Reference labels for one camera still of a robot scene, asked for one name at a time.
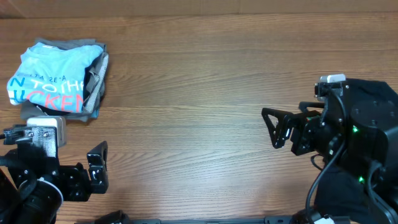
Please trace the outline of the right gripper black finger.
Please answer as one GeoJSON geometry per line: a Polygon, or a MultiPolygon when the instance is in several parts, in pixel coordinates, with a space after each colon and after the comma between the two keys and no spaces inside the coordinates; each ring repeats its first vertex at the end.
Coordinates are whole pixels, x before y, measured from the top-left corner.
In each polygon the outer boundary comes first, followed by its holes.
{"type": "Polygon", "coordinates": [[[308,108],[324,108],[324,107],[325,104],[322,102],[302,101],[298,105],[299,110],[303,113],[308,112],[308,108]]]}
{"type": "Polygon", "coordinates": [[[284,147],[286,139],[290,137],[289,121],[293,113],[272,108],[263,108],[261,114],[268,128],[273,147],[275,149],[284,147]],[[276,125],[272,123],[271,116],[277,119],[276,125]]]}

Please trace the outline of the light blue printed t-shirt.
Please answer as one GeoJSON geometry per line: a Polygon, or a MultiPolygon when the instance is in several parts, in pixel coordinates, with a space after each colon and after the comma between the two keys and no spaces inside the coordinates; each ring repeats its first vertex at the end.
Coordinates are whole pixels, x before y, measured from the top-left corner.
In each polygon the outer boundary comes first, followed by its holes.
{"type": "Polygon", "coordinates": [[[11,104],[29,101],[51,110],[81,113],[86,68],[102,53],[97,45],[62,50],[39,42],[29,47],[7,83],[11,104]]]}

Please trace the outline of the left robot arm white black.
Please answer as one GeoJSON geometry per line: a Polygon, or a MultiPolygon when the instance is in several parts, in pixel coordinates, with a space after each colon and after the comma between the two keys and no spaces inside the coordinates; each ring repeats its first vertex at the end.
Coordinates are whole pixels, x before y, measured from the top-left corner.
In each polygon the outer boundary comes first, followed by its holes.
{"type": "Polygon", "coordinates": [[[1,173],[1,223],[55,223],[64,202],[86,202],[109,187],[106,165],[108,143],[101,142],[87,153],[89,169],[77,163],[59,166],[44,174],[38,165],[30,168],[16,151],[1,157],[13,181],[1,173]]]}

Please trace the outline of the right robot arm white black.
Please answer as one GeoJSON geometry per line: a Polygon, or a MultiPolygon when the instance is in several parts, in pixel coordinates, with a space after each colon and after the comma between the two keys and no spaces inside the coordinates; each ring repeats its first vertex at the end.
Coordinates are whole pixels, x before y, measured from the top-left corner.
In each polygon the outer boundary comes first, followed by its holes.
{"type": "Polygon", "coordinates": [[[262,109],[273,147],[289,139],[296,156],[318,152],[319,177],[337,166],[362,186],[379,223],[397,223],[397,93],[343,74],[320,77],[314,91],[318,101],[301,102],[299,113],[262,109]]]}

